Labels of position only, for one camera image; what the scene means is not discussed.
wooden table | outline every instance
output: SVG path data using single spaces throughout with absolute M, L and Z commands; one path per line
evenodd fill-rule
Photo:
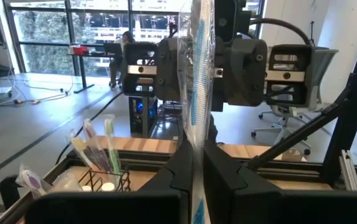
M 98 141 L 104 148 L 108 147 L 105 136 L 98 136 Z M 145 139 L 145 138 L 115 138 L 115 147 L 127 151 L 158 152 L 173 154 L 177 142 L 172 140 Z M 220 144 L 219 147 L 234 158 L 253 158 L 265 152 L 270 146 L 245 146 L 233 144 Z M 285 161 L 303 161 L 304 157 L 295 149 L 289 150 L 275 158 Z
M 102 147 L 107 148 L 107 139 L 105 136 L 97 136 Z M 115 147 L 117 149 L 127 151 L 142 151 L 142 152 L 158 152 L 173 154 L 177 148 L 176 141 L 159 140 L 159 139 L 143 139 L 143 138 L 115 138 Z M 252 158 L 256 155 L 260 155 L 270 147 L 268 146 L 245 146 L 245 145 L 231 145 L 221 144 L 219 147 L 235 158 Z M 295 149 L 279 155 L 276 160 L 289 160 L 289 161 L 302 161 L 306 162 L 304 157 Z M 88 173 L 88 167 L 73 166 L 66 170 L 70 174 L 73 174 L 77 180 L 80 180 L 84 175 Z M 142 187 L 147 181 L 149 181 L 156 173 L 155 172 L 142 172 L 142 171 L 130 171 L 131 190 L 136 191 Z M 331 190 L 328 184 L 311 183 L 311 182 L 294 182 L 284 180 L 268 180 L 271 183 L 282 189 L 292 190 Z M 54 191 L 58 191 L 59 186 L 54 186 Z M 210 223 L 209 215 L 206 204 L 206 220 L 205 223 Z

black wire rack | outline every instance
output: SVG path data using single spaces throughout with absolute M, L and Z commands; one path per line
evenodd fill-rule
M 111 172 L 99 172 L 89 169 L 83 177 L 79 180 L 80 185 L 88 185 L 91 187 L 93 192 L 98 192 L 101 189 L 101 186 L 108 182 L 101 177 L 101 175 L 107 175 L 109 179 L 116 178 L 118 180 L 118 185 L 114 191 L 116 192 L 129 192 L 131 191 L 131 180 L 130 180 L 130 171 L 127 168 L 122 169 L 121 174 L 115 174 Z

concrete floor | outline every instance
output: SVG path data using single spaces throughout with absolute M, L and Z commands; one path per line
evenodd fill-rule
M 27 77 L 30 79 L 30 85 L 47 88 L 69 89 L 72 82 L 69 76 L 29 74 Z M 16 86 L 22 90 L 27 99 L 45 98 L 58 94 L 57 91 L 29 88 L 25 86 L 24 79 L 24 75 L 17 75 Z M 16 174 L 21 163 L 39 175 L 44 175 L 55 164 L 59 152 L 67 144 L 67 136 L 71 130 L 81 127 L 84 118 L 93 116 L 119 92 L 119 90 L 110 91 L 107 78 L 88 77 L 87 83 L 96 83 L 96 85 L 80 94 L 71 94 L 59 100 L 43 101 L 38 105 L 26 103 L 18 108 L 0 106 L 0 181 L 5 176 Z M 0 86 L 10 85 L 5 78 L 0 79 Z M 81 88 L 80 79 L 74 77 L 73 90 L 79 88 Z M 276 134 L 262 133 L 258 134 L 255 139 L 250 136 L 253 129 L 268 128 L 278 120 L 274 115 L 265 115 L 263 119 L 258 118 L 257 115 L 261 111 L 268 109 L 267 105 L 256 108 L 224 105 L 224 112 L 213 113 L 219 130 L 217 141 L 226 144 L 272 145 Z M 126 96 L 119 96 L 102 114 L 116 116 L 117 136 L 131 136 Z M 308 121 L 314 116 L 315 114 L 307 114 L 304 120 Z M 102 119 L 101 115 L 94 121 L 99 134 L 103 134 Z M 302 123 L 290 121 L 289 125 L 297 128 Z M 307 142 L 312 146 L 312 153 L 307 157 L 308 161 L 321 162 L 323 160 L 334 125 L 333 121 L 326 125 L 324 130 L 318 130 L 308 138 Z M 174 125 L 170 125 L 169 128 L 173 128 L 172 132 L 176 133 Z M 357 163 L 357 137 L 351 151 Z

metal bracket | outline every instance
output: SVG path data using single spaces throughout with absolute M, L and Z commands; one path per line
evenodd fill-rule
M 339 163 L 346 190 L 357 190 L 357 173 L 349 151 L 341 150 Z

glass window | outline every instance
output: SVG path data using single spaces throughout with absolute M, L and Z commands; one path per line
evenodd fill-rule
M 27 72 L 73 74 L 72 57 L 67 47 L 21 45 Z
M 88 51 L 103 51 L 103 47 L 89 47 Z M 109 58 L 104 57 L 83 57 L 84 70 L 86 76 L 109 77 Z
M 20 41 L 69 42 L 66 13 L 13 11 Z
M 131 0 L 134 11 L 179 12 L 185 1 Z
M 30 1 L 30 2 L 11 2 L 12 7 L 44 7 L 44 8 L 58 8 L 65 7 L 65 1 Z
M 103 44 L 128 31 L 127 14 L 73 13 L 72 17 L 78 43 Z
M 136 41 L 158 43 L 169 36 L 168 24 L 178 23 L 178 16 L 133 15 Z
M 73 9 L 128 10 L 127 0 L 70 0 Z

